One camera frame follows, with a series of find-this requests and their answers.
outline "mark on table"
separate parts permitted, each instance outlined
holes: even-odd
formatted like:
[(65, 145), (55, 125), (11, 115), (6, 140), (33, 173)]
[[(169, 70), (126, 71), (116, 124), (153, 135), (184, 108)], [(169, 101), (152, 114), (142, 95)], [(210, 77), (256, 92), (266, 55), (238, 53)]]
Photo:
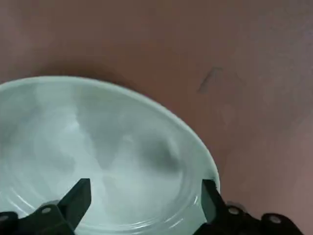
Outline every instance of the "mark on table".
[(222, 71), (223, 71), (223, 68), (221, 68), (221, 67), (212, 67), (211, 70), (209, 71), (209, 73), (207, 74), (207, 76), (201, 82), (201, 84), (198, 88), (198, 92), (199, 93), (206, 92), (210, 80), (212, 80), (214, 77), (216, 77)]

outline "screw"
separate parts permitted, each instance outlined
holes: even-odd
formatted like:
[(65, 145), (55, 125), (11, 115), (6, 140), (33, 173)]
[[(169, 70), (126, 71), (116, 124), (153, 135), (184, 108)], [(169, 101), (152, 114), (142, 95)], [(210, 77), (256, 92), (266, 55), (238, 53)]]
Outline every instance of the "screw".
[(50, 208), (50, 207), (46, 207), (46, 208), (43, 208), (43, 209), (42, 209), (41, 213), (42, 213), (42, 214), (47, 214), (47, 213), (49, 213), (50, 211), (51, 211), (51, 208)]
[(238, 215), (239, 214), (239, 210), (235, 207), (230, 207), (228, 208), (228, 212), (233, 214), (233, 215)]
[(271, 215), (269, 217), (269, 220), (275, 224), (280, 224), (282, 221), (280, 218), (278, 218), (276, 215)]
[(7, 220), (9, 217), (7, 215), (0, 216), (0, 222)]

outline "table surface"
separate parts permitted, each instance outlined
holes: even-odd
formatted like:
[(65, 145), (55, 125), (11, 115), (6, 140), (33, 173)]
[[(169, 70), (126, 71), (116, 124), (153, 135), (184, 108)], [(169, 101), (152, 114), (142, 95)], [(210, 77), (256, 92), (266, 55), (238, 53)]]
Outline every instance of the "table surface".
[(0, 83), (78, 75), (141, 92), (216, 161), (222, 195), (313, 234), (313, 1), (0, 0)]

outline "white plate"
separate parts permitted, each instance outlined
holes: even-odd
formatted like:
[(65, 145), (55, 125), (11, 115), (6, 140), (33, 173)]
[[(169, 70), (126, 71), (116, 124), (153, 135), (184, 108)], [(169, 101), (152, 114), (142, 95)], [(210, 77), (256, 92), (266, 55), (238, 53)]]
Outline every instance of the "white plate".
[(199, 137), (143, 95), (67, 76), (0, 85), (0, 211), (26, 216), (80, 178), (92, 203), (79, 235), (190, 235), (202, 178), (220, 187)]

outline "plate surface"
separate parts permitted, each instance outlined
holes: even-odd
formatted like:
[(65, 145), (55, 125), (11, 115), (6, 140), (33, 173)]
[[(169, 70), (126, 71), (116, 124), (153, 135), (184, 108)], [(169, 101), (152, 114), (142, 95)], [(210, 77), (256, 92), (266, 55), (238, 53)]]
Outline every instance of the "plate surface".
[(0, 211), (26, 216), (80, 178), (92, 203), (79, 235), (190, 235), (201, 179), (220, 187), (199, 137), (143, 95), (67, 76), (0, 85)]

